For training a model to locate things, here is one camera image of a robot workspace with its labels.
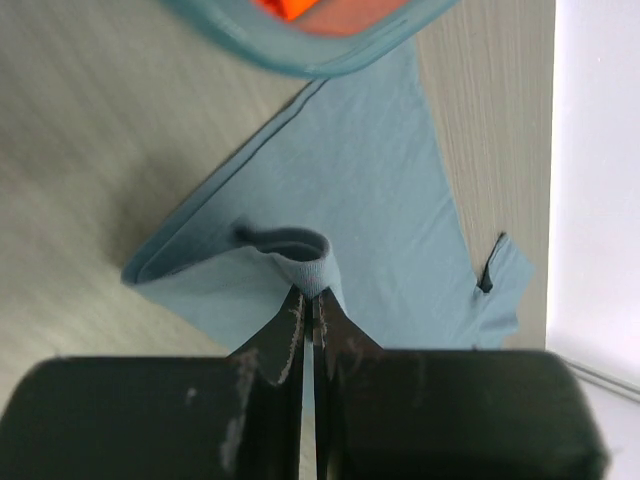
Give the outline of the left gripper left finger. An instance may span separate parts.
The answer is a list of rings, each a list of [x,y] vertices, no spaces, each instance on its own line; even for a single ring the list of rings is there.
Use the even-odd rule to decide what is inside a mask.
[[[226,357],[60,357],[1,418],[5,479],[295,479],[305,300]]]

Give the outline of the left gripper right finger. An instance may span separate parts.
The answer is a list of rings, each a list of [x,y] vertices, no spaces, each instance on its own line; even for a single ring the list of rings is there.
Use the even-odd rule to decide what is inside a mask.
[[[559,356],[385,349],[330,291],[310,313],[319,478],[606,475],[608,449]]]

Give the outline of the blue-grey t-shirt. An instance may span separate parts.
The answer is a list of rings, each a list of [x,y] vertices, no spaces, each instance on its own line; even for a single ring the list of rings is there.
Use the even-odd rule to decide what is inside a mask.
[[[407,41],[316,80],[134,254],[122,280],[237,348],[292,287],[331,290],[391,348],[499,347],[532,268],[507,236],[473,271]]]

